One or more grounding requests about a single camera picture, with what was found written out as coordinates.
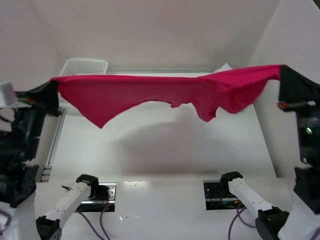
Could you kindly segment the red t-shirt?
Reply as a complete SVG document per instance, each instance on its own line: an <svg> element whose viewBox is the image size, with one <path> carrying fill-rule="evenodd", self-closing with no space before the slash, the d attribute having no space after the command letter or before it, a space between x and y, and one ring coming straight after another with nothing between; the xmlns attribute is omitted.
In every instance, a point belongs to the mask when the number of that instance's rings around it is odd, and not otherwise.
<svg viewBox="0 0 320 240"><path fill-rule="evenodd" d="M97 127L142 103L156 101L177 108L192 104L209 122L218 108L236 114L251 105L269 80L280 80L279 65L222 71L198 77L73 75L51 79L60 95Z"/></svg>

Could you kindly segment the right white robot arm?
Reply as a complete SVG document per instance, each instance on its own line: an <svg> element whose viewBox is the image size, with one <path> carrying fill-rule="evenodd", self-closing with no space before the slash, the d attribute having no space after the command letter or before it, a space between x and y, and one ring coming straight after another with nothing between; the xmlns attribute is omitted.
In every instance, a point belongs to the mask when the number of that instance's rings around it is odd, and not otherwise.
<svg viewBox="0 0 320 240"><path fill-rule="evenodd" d="M235 196L253 218L263 240L317 240L320 237L320 86L287 65L227 71L238 87L255 84L260 93L269 80L280 82L278 108L296 117L303 167L295 167L293 190L285 180L263 186L237 171L221 176L224 194Z"/></svg>

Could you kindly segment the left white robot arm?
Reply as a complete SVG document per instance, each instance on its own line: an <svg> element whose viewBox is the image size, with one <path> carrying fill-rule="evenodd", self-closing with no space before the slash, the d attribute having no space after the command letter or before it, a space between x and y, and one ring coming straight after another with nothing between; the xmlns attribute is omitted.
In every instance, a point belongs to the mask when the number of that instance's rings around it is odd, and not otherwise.
<svg viewBox="0 0 320 240"><path fill-rule="evenodd" d="M98 189L97 177L80 175L65 197L45 215L35 216L36 157L45 117L60 115L56 81L28 91L0 85L0 106L10 108L11 130L0 133L0 233L5 240L59 240L68 219Z"/></svg>

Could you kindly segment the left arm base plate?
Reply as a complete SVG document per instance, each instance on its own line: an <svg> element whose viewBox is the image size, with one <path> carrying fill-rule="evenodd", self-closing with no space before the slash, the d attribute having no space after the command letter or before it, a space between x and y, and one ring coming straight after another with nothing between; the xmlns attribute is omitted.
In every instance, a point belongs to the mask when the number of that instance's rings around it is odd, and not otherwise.
<svg viewBox="0 0 320 240"><path fill-rule="evenodd" d="M100 183L95 195L83 200L76 210L82 213L101 213L108 206L105 212L114 212L116 187L115 182Z"/></svg>

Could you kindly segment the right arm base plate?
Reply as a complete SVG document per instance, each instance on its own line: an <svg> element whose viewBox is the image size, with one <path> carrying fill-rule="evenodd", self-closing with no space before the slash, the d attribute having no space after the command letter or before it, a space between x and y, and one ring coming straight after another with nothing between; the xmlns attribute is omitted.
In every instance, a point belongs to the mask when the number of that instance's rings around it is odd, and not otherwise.
<svg viewBox="0 0 320 240"><path fill-rule="evenodd" d="M242 202L231 193L223 193L219 180L205 180L203 182L205 205L207 211L236 210L244 208Z"/></svg>

